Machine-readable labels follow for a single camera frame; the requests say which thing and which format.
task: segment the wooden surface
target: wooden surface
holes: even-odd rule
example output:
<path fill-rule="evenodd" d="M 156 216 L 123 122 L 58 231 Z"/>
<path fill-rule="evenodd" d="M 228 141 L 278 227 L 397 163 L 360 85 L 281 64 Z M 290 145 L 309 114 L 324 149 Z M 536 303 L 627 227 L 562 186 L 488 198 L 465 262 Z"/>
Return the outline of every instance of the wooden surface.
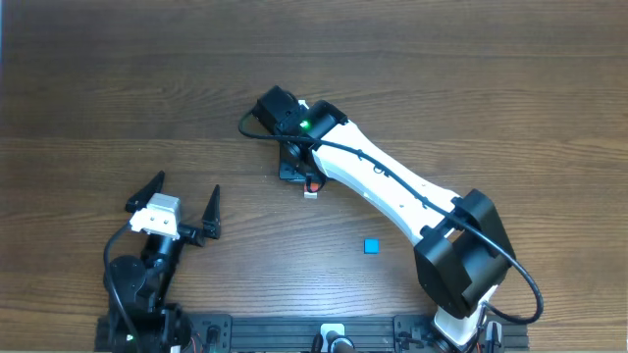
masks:
<path fill-rule="evenodd" d="M 625 1 L 5 0 L 3 16 L 0 349 L 92 347 L 103 246 L 159 170 L 188 222 L 222 186 L 223 237 L 185 251 L 170 293 L 186 310 L 433 313 L 390 221 L 336 183 L 304 200 L 275 143 L 238 135 L 273 84 L 493 198 L 545 295 L 534 349 L 626 348 Z M 515 272 L 495 302 L 534 308 Z"/>

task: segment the black cable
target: black cable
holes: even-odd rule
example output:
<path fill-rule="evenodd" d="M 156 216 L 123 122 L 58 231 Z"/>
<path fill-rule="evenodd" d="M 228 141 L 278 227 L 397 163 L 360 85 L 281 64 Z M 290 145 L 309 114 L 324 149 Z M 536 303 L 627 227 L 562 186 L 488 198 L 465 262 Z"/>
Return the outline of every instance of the black cable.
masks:
<path fill-rule="evenodd" d="M 507 315 L 504 312 L 498 310 L 493 305 L 489 304 L 488 302 L 486 302 L 484 304 L 487 306 L 487 308 L 489 310 L 493 311 L 497 316 L 501 317 L 502 319 L 504 319 L 506 321 L 514 323 L 514 324 L 529 325 L 529 324 L 531 324 L 531 323 L 533 323 L 533 322 L 535 322 L 536 320 L 539 319 L 539 317 L 543 313 L 543 309 L 544 309 L 543 295 L 541 294 L 541 290 L 539 289 L 537 284 L 534 282 L 534 280 L 532 279 L 530 274 L 528 274 L 526 269 L 523 266 L 521 266 L 521 264 L 519 264 L 519 262 L 517 262 L 517 260 L 515 260 L 512 256 L 510 256 L 510 254 L 508 254 L 505 250 L 503 250 L 503 248 L 501 248 L 501 246 L 497 245 L 494 241 L 490 240 L 487 236 L 485 236 L 481 231 L 479 231 L 475 227 L 469 225 L 464 220 L 458 218 L 454 214 L 451 214 L 451 213 L 445 211 L 444 209 L 442 209 L 441 207 L 439 207 L 438 205 L 434 204 L 427 197 L 421 195 L 414 188 L 412 188 L 412 186 L 410 186 L 401 177 L 399 177 L 397 174 L 395 174 L 391 169 L 386 167 L 384 164 L 382 164 L 381 162 L 379 162 L 375 158 L 373 158 L 373 157 L 367 155 L 366 153 L 362 152 L 362 150 L 357 150 L 357 149 L 354 149 L 354 148 L 351 148 L 351 147 L 348 147 L 348 146 L 345 146 L 345 145 L 342 145 L 342 144 L 339 144 L 339 143 L 326 141 L 326 140 L 323 140 L 323 139 L 320 139 L 320 138 L 284 136 L 284 135 L 262 135 L 262 134 L 250 133 L 250 132 L 247 132 L 247 131 L 244 130 L 244 122 L 250 116 L 252 116 L 252 112 L 248 111 L 239 120 L 239 124 L 237 126 L 237 129 L 239 130 L 239 132 L 241 134 L 243 134 L 244 136 L 249 137 L 249 138 L 255 138 L 255 139 L 263 139 L 263 140 L 275 140 L 275 141 L 282 141 L 282 142 L 304 142 L 304 143 L 320 144 L 320 145 L 325 145 L 325 146 L 338 148 L 339 150 L 352 153 L 352 154 L 356 155 L 358 158 L 363 158 L 363 159 L 371 162 L 375 166 L 375 168 L 377 168 L 377 169 L 379 169 L 381 171 L 384 171 L 384 175 L 385 176 L 392 177 L 396 182 L 398 182 L 401 186 L 403 186 L 406 190 L 408 190 L 408 192 L 410 192 L 416 199 L 421 201 L 424 206 L 427 206 L 427 207 L 433 209 L 434 211 L 438 212 L 439 214 L 441 214 L 443 217 L 445 217 L 446 219 L 448 219 L 449 221 L 451 221 L 452 223 L 454 223 L 458 227 L 463 228 L 463 229 L 469 231 L 470 233 L 472 233 L 473 235 L 477 236 L 482 242 L 484 242 L 489 247 L 495 249 L 501 256 L 503 256 L 504 259 L 506 259 L 506 261 L 508 262 L 508 264 L 510 264 L 512 267 L 514 267 L 519 272 L 519 274 L 521 274 L 521 276 L 528 282 L 528 285 L 530 285 L 530 289 L 532 289 L 532 292 L 534 293 L 535 299 L 537 301 L 537 310 L 534 313 L 534 315 L 531 316 L 530 318 L 520 318 L 518 316 Z"/>
<path fill-rule="evenodd" d="M 131 333 L 131 336 L 133 337 L 133 341 L 135 342 L 135 347 L 137 348 L 137 353 L 141 353 L 142 349 L 141 349 L 141 344 L 139 342 L 139 334 L 137 333 L 137 329 L 135 328 L 135 325 L 131 321 L 131 318 L 129 317 L 127 310 L 125 310 L 125 307 L 122 305 L 122 300 L 120 299 L 120 295 L 118 294 L 118 290 L 116 289 L 116 284 L 114 284 L 114 280 L 111 277 L 111 270 L 109 269 L 109 266 L 110 266 L 109 251 L 111 250 L 111 247 L 116 242 L 116 240 L 118 240 L 120 235 L 124 234 L 125 231 L 129 230 L 130 228 L 131 228 L 131 225 L 129 223 L 126 223 L 118 231 L 116 231 L 116 233 L 114 233 L 111 236 L 109 241 L 107 241 L 107 245 L 105 245 L 105 251 L 103 253 L 103 260 L 105 262 L 105 279 L 107 280 L 107 283 L 109 284 L 109 292 L 111 296 L 114 298 L 114 301 L 116 302 L 116 305 L 118 306 L 118 311 L 120 312 L 120 316 L 125 321 L 125 324 L 127 325 L 127 328 L 129 329 L 129 332 Z"/>

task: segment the small blue block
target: small blue block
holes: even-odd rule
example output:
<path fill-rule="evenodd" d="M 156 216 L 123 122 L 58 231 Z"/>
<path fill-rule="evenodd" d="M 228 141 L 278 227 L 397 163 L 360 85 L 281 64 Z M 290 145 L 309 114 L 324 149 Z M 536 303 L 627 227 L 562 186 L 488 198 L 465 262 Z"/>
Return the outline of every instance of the small blue block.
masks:
<path fill-rule="evenodd" d="M 379 252 L 380 252 L 380 240 L 364 239 L 364 253 L 365 254 L 378 254 Z"/>

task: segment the wooden table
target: wooden table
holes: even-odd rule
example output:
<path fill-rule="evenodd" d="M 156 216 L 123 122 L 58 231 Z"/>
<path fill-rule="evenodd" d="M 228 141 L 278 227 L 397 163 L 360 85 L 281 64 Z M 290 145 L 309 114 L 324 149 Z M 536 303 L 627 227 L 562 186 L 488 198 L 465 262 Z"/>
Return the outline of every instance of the wooden table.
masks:
<path fill-rule="evenodd" d="M 277 145 L 237 133 L 274 84 L 493 198 L 545 295 L 532 348 L 626 348 L 625 1 L 8 0 L 3 15 L 0 349 L 91 349 L 103 246 L 160 170 L 190 223 L 222 186 L 223 237 L 187 249 L 171 288 L 189 312 L 433 313 L 390 221 L 337 183 L 304 200 Z M 495 303 L 534 309 L 515 272 Z"/>

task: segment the robotic arm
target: robotic arm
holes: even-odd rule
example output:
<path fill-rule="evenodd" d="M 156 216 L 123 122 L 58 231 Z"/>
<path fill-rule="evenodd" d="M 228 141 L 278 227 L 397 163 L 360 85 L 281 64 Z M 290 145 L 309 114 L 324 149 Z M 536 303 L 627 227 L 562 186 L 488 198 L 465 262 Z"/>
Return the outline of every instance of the robotic arm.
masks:
<path fill-rule="evenodd" d="M 460 222 L 451 219 L 462 220 L 514 261 L 493 202 L 475 189 L 461 198 L 415 175 L 328 102 L 319 101 L 308 108 L 304 101 L 275 86 L 257 101 L 250 114 L 271 135 L 244 131 L 243 121 L 248 115 L 240 121 L 240 132 L 281 142 L 280 178 L 306 182 L 308 189 L 312 181 L 324 184 L 328 178 L 335 179 L 367 199 L 403 231 L 414 247 L 419 281 L 439 305 L 434 327 L 456 349 L 468 346 L 483 320 L 484 303 L 511 264 L 469 231 L 463 231 L 453 242 L 447 238 L 455 230 L 464 230 Z"/>

